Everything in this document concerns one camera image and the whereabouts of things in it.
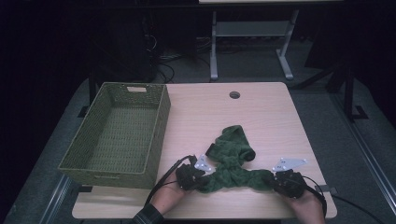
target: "basket handle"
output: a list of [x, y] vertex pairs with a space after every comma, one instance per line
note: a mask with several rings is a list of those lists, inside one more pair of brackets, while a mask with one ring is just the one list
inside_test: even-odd
[[126, 90], [128, 92], [148, 92], [148, 89], [146, 87], [136, 87], [136, 86], [126, 87]]
[[97, 179], [120, 179], [120, 177], [117, 175], [94, 175], [94, 177]]

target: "sleeve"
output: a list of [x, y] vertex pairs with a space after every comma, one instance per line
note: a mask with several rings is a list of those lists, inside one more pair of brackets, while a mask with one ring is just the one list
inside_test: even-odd
[[162, 222], [163, 215], [149, 203], [134, 216], [131, 224], [159, 224]]

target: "wooden table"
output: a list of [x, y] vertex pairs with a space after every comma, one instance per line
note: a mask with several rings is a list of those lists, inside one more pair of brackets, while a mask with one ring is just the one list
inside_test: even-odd
[[[268, 169], [280, 158], [307, 159], [294, 169], [326, 185], [306, 137], [288, 89], [283, 83], [168, 84], [171, 110], [163, 142], [159, 168], [161, 177], [178, 159], [204, 154], [222, 129], [240, 124], [256, 159], [246, 169]], [[238, 99], [230, 92], [240, 93]], [[129, 218], [142, 207], [146, 189], [93, 187], [78, 195], [76, 218]], [[332, 197], [325, 193], [327, 217], [336, 216]], [[202, 194], [193, 192], [167, 218], [288, 218], [293, 217], [279, 196], [270, 191], [249, 188], [221, 189]]]

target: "table grommet hole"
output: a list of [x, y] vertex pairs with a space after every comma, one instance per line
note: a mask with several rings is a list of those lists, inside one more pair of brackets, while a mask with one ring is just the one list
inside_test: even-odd
[[233, 99], [238, 99], [239, 97], [241, 97], [241, 93], [239, 93], [238, 91], [232, 91], [230, 92], [230, 97]]

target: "dark background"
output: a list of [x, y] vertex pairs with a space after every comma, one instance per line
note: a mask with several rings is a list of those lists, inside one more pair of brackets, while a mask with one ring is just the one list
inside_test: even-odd
[[[84, 5], [97, 6], [97, 1], [84, 1]], [[385, 1], [347, 1], [331, 7], [331, 10], [302, 9], [293, 36], [315, 40], [306, 62], [308, 66], [325, 69], [347, 56], [356, 78], [370, 89], [376, 103], [394, 126], [395, 9]], [[178, 20], [182, 13], [189, 19]], [[123, 29], [120, 24], [125, 25], [126, 22], [129, 26], [131, 21], [134, 25], [140, 24], [145, 14], [132, 18], [128, 13], [125, 15], [121, 20], [109, 21], [109, 18], [114, 18], [111, 13], [80, 10], [73, 1], [1, 1], [0, 220], [18, 196], [79, 84], [92, 70], [103, 70], [103, 67], [95, 66], [98, 62], [107, 64], [111, 70], [107, 71], [108, 76], [104, 79], [114, 79], [114, 74], [118, 73], [129, 76], [131, 81], [150, 81], [153, 78], [150, 67], [155, 65], [155, 60], [142, 56], [145, 42], [139, 36], [143, 33], [139, 31], [139, 35], [132, 37], [132, 43], [126, 43], [136, 48], [129, 53], [122, 51], [125, 36], [118, 33]], [[207, 34], [210, 29], [201, 26], [211, 20], [211, 14], [204, 11], [179, 11], [169, 15], [162, 11], [155, 16], [159, 21], [150, 21], [146, 27], [148, 31], [158, 35], [160, 44], [176, 45], [177, 48], [179, 43], [179, 48], [189, 54], [194, 53], [196, 35], [210, 34]], [[114, 22], [118, 28], [111, 32]], [[129, 69], [136, 71], [139, 64], [144, 64], [141, 72], [133, 75], [125, 68], [120, 69], [119, 64], [92, 46], [90, 37], [104, 33], [107, 38], [98, 41], [105, 41], [103, 46], [117, 55], [121, 62], [128, 57], [135, 62], [142, 60], [132, 63], [133, 67]], [[114, 44], [116, 39], [120, 40], [118, 45]]]

